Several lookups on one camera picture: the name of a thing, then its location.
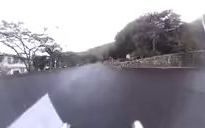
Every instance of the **asphalt road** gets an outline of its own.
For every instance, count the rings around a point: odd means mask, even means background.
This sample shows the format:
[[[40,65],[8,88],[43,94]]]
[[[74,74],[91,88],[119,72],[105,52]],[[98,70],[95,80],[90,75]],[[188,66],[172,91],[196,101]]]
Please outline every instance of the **asphalt road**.
[[[117,69],[100,63],[0,78],[0,128],[40,97],[73,128],[205,128],[205,69]]]

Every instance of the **white building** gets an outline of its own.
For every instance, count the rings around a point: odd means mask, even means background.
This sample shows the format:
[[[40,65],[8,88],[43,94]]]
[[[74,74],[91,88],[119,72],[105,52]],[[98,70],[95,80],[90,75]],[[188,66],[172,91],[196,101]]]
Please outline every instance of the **white building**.
[[[9,75],[25,72],[27,72],[25,64],[16,55],[0,54],[0,74]]]

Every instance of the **vegetation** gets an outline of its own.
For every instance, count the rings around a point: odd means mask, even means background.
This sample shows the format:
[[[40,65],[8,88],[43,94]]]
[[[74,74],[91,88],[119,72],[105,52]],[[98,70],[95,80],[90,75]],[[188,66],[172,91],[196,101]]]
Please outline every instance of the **vegetation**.
[[[144,58],[168,53],[205,49],[205,33],[201,19],[192,23],[181,21],[172,10],[147,13],[128,23],[115,36],[115,41],[86,52],[63,52],[46,34],[34,33],[22,22],[0,21],[0,42],[11,48],[28,71],[79,66],[106,59]],[[38,56],[37,52],[48,56]]]
[[[37,51],[47,44],[54,43],[54,39],[45,33],[33,33],[24,27],[22,22],[0,21],[0,43],[11,48],[18,58],[23,61],[27,71],[31,71],[33,58]]]

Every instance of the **overcast sky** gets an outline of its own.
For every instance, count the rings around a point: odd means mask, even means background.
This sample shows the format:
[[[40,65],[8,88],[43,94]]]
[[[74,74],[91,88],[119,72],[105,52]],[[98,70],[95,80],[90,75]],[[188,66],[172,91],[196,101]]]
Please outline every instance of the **overcast sky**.
[[[128,22],[165,9],[190,22],[205,13],[205,0],[0,0],[0,20],[48,27],[63,50],[78,52],[110,43]]]

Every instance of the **foliage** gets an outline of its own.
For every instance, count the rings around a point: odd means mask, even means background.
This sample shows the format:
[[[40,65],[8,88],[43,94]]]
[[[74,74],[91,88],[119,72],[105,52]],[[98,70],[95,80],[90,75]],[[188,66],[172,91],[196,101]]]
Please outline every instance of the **foliage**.
[[[47,52],[48,55],[50,56],[50,67],[51,68],[59,67],[59,61],[61,59],[61,51],[62,51],[61,46],[56,43],[51,45],[45,45],[43,51]]]
[[[49,64],[47,56],[35,56],[33,58],[33,66],[35,70],[44,70],[46,65]]]
[[[38,34],[28,30],[22,22],[0,21],[0,42],[11,48],[23,61],[27,71],[30,71],[36,52],[46,44],[54,42],[54,39],[45,33],[46,30]]]
[[[190,50],[182,38],[182,24],[180,16],[171,10],[145,14],[116,35],[117,48],[111,56],[123,58],[137,51],[138,56],[147,57]]]

